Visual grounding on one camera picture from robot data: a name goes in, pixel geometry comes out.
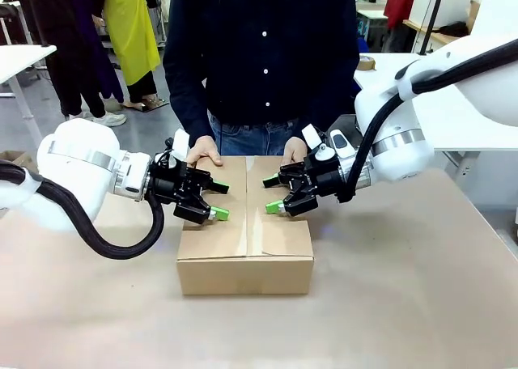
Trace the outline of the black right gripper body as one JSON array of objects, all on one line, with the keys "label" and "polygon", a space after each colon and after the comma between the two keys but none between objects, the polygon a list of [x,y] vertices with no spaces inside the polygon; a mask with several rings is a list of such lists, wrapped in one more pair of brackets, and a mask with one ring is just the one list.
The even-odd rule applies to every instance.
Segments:
[{"label": "black right gripper body", "polygon": [[303,162],[280,167],[278,178],[290,190],[282,203],[291,217],[316,209],[318,197],[336,195],[345,184],[337,156],[319,161],[309,155]]}]

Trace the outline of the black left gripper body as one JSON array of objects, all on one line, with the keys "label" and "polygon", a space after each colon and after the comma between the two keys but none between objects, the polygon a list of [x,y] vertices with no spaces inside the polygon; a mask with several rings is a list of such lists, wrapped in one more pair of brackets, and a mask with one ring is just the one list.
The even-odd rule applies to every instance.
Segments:
[{"label": "black left gripper body", "polygon": [[211,207],[202,197],[202,191],[213,189],[214,180],[208,171],[190,168],[185,162],[176,162],[173,168],[152,163],[147,200],[169,205],[175,204],[173,215],[191,223],[203,224]]}]

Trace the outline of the person's left hand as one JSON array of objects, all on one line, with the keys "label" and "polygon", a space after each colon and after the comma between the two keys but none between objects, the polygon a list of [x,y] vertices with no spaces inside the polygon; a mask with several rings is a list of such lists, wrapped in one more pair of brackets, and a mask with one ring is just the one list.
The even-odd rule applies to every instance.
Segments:
[{"label": "person's left hand", "polygon": [[284,146],[281,166],[303,162],[307,153],[308,147],[305,141],[298,137],[291,137]]}]

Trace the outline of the person's right hand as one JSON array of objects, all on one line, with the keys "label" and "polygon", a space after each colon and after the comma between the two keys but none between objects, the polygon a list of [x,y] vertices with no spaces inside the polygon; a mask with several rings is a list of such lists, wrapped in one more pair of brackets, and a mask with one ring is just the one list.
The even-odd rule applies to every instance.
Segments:
[{"label": "person's right hand", "polygon": [[187,154],[186,163],[190,167],[195,167],[197,162],[203,158],[209,158],[217,167],[221,167],[223,165],[223,160],[218,152],[216,143],[214,139],[208,135],[201,136],[196,140]]}]

